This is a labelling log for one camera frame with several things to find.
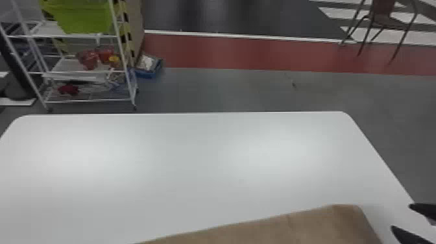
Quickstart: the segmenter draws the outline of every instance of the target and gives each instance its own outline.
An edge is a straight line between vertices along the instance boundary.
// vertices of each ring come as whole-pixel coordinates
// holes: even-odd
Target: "white wire rack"
[[[92,34],[65,33],[56,21],[44,17],[38,0],[32,1],[29,6],[29,0],[10,0],[10,8],[6,8],[3,13],[0,12],[0,33],[44,108],[50,112],[51,103],[129,101],[136,109],[138,82],[131,68],[134,67],[134,59],[129,42],[121,41],[121,33],[127,33],[127,30],[124,14],[121,14],[121,11],[115,12],[114,0],[90,0],[108,2],[113,26],[110,33]],[[18,25],[19,28],[10,31],[11,25]],[[103,43],[104,46],[112,45],[121,59],[121,65],[119,68],[112,68],[99,62],[97,68],[85,70],[74,55],[65,53],[57,45],[53,45],[55,40],[60,38],[77,42],[87,40],[88,43],[75,44],[85,47],[90,46],[89,42],[96,47]],[[29,48],[25,55],[20,53],[14,44],[14,40],[17,39],[27,42]],[[41,44],[41,40],[44,39],[49,41]],[[47,54],[42,48],[51,48],[54,52]],[[25,63],[24,58],[28,55],[34,57],[34,64]],[[41,84],[38,84],[35,75],[41,76]],[[90,83],[82,85],[79,94],[61,93],[58,88],[68,80],[88,80]]]

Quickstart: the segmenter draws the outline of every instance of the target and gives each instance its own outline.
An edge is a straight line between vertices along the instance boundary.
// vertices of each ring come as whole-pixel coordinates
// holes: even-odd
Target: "red floor stripe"
[[[372,44],[356,56],[358,44],[168,36],[147,34],[146,53],[167,67],[271,69],[436,75],[436,48],[403,46],[389,63],[395,45]]]

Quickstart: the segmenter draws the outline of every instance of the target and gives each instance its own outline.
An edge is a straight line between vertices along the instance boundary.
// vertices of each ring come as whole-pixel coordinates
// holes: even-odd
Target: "tan cushion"
[[[359,207],[333,205],[143,244],[380,244]]]

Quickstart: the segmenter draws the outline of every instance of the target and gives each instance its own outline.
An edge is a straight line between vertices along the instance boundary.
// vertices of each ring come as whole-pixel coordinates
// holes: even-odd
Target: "green basket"
[[[109,32],[112,27],[108,1],[96,3],[90,0],[40,0],[40,4],[44,11],[53,15],[67,34]]]

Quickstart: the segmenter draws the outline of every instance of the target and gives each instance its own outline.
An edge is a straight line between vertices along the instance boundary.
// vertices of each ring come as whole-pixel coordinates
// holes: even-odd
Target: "chair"
[[[413,8],[413,17],[410,21],[410,23],[404,23],[403,21],[400,21],[399,19],[395,19],[394,17],[391,17],[392,11],[394,10],[394,4],[396,0],[372,0],[371,8],[369,11],[369,14],[363,16],[357,25],[354,27],[354,29],[350,32],[351,28],[354,25],[354,22],[357,19],[357,16],[360,13],[360,10],[362,9],[363,3],[366,0],[361,0],[356,13],[354,14],[354,17],[350,23],[350,26],[348,26],[348,29],[346,31],[346,37],[342,40],[341,45],[345,43],[345,40],[349,39],[351,35],[353,35],[354,31],[362,24],[364,19],[369,19],[369,26],[367,29],[367,32],[365,34],[365,37],[362,41],[362,44],[359,49],[359,53],[357,55],[360,55],[362,53],[363,47],[365,46],[365,43],[368,39],[369,32],[371,31],[371,28],[374,26],[379,26],[380,30],[371,38],[370,42],[374,41],[380,33],[382,33],[385,29],[391,29],[391,30],[400,30],[404,31],[403,36],[401,37],[400,42],[396,46],[394,55],[392,56],[391,60],[393,60],[396,55],[398,54],[398,51],[400,50],[404,39],[406,38],[410,27],[412,26],[413,22],[418,16],[417,6],[415,4],[414,0],[410,0],[411,6]]]

